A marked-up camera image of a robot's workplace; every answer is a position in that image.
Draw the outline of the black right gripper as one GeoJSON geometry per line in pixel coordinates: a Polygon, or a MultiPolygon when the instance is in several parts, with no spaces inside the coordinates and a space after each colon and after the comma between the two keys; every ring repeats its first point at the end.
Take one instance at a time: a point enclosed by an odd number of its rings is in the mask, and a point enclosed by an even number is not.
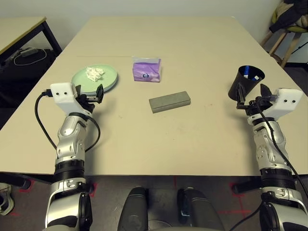
{"type": "Polygon", "coordinates": [[[237,84],[236,87],[236,100],[238,110],[245,110],[247,116],[254,116],[259,114],[260,111],[264,111],[272,107],[271,97],[272,93],[270,89],[265,84],[260,84],[261,96],[251,100],[248,105],[245,105],[245,88],[241,83],[237,84]]]}

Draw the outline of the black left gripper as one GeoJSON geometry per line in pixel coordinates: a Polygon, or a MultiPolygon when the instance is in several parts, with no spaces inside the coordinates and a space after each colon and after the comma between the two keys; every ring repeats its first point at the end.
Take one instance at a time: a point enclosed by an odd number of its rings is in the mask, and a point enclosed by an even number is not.
{"type": "Polygon", "coordinates": [[[76,96],[76,101],[81,105],[83,109],[92,113],[95,108],[94,103],[101,103],[103,100],[103,96],[104,96],[103,85],[100,84],[97,87],[96,96],[88,96],[86,94],[80,95],[80,89],[81,89],[80,85],[75,86],[74,95],[76,96]]]}

